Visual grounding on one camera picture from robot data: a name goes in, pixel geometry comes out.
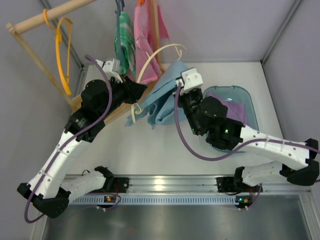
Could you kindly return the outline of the light blue trousers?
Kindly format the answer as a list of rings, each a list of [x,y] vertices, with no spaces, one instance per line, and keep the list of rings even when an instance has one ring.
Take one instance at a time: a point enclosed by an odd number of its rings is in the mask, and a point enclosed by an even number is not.
[[[181,72],[187,69],[188,66],[180,60],[172,63],[140,104],[142,112],[135,114],[135,120],[147,117],[147,123],[152,129],[156,126],[173,125],[175,123],[173,92],[177,89],[176,79],[180,78]]]

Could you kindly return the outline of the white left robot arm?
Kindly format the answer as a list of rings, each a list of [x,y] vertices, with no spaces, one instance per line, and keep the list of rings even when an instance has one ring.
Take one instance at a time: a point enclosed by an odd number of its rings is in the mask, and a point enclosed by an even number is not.
[[[81,93],[81,107],[74,112],[51,156],[28,183],[21,183],[17,192],[42,215],[57,218],[75,199],[93,191],[114,189],[114,174],[107,167],[98,166],[88,174],[71,181],[65,176],[79,155],[94,141],[105,127],[105,118],[123,103],[134,104],[143,96],[147,86],[128,76],[117,81],[89,81]]]

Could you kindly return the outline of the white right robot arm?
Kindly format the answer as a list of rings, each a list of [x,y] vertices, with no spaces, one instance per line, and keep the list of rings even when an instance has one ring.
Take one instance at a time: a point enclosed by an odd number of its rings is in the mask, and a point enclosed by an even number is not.
[[[194,135],[206,136],[207,144],[226,153],[206,157],[195,152],[182,133],[179,109],[183,109]],[[320,152],[317,140],[309,138],[295,142],[274,137],[229,117],[228,113],[228,104],[219,98],[212,95],[204,97],[200,88],[182,93],[182,86],[177,86],[174,95],[175,125],[183,145],[192,155],[207,162],[222,161],[236,152],[269,159],[268,163],[237,167],[233,174],[236,188],[256,187],[278,180],[309,187],[320,181],[320,164],[316,161]]]

